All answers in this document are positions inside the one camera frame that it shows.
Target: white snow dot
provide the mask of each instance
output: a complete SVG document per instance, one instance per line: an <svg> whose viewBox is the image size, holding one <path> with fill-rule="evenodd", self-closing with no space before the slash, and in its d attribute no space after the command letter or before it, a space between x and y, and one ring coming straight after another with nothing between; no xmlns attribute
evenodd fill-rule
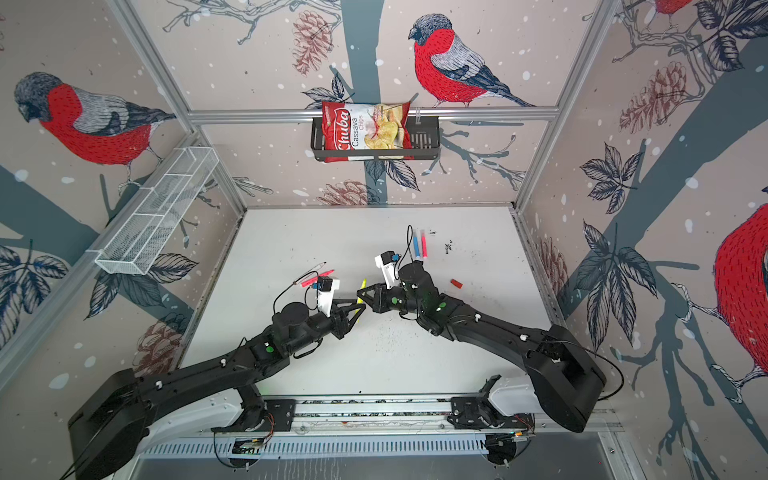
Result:
<svg viewBox="0 0 768 480"><path fill-rule="evenodd" d="M51 380L51 382L48 384L48 388L59 390L63 389L65 385L67 385L67 382L69 382L69 374L68 373L62 373L59 376L56 376Z"/></svg>

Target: red marker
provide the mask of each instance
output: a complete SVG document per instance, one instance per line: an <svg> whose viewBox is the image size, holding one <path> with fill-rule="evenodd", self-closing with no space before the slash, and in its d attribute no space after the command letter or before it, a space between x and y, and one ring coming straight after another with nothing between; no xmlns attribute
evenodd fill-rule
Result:
<svg viewBox="0 0 768 480"><path fill-rule="evenodd" d="M424 236L424 230L422 230L422 254L424 258L427 257L427 237Z"/></svg>
<svg viewBox="0 0 768 480"><path fill-rule="evenodd" d="M331 273L333 273L334 271L335 271L335 270L328 270L327 272L323 272L323 273L321 273L321 274L320 274L320 276L329 276L329 275L330 275ZM308 286L312 285L312 284L313 284L313 283L315 283L316 281L317 281L317 277L316 277L316 276L313 276L313 277L312 277L312 278L310 278L309 280L304 280L304 281L301 283L301 287L302 287L302 288L307 288Z"/></svg>

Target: chip bag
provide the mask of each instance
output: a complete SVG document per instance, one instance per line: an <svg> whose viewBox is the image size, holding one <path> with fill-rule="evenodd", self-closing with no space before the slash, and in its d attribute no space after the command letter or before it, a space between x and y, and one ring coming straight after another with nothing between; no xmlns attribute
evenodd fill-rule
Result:
<svg viewBox="0 0 768 480"><path fill-rule="evenodd" d="M406 130L410 102L397 105L323 102L326 150L387 150L412 148ZM400 156L380 157L401 159ZM372 160L373 157L326 157L325 162Z"/></svg>

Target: red pencil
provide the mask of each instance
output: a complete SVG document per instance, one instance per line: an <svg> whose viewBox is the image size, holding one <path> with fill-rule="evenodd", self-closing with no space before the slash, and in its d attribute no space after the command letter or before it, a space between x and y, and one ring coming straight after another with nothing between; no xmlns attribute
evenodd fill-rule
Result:
<svg viewBox="0 0 768 480"><path fill-rule="evenodd" d="M422 230L422 255L427 257L427 237L424 236L424 230Z"/></svg>

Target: bird wing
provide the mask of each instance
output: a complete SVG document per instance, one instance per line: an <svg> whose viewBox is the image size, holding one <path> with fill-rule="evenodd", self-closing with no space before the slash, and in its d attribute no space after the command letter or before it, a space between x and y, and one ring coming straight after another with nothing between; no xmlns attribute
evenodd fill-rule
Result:
<svg viewBox="0 0 768 480"><path fill-rule="evenodd" d="M447 52L433 55L430 60L443 75L465 84L472 84L471 79L483 68L488 70L480 54L464 45L458 35L453 36L453 43Z"/></svg>
<svg viewBox="0 0 768 480"><path fill-rule="evenodd" d="M84 134L112 136L124 131L128 123L126 101L117 95L92 94L72 87L83 112L74 121L74 128Z"/></svg>

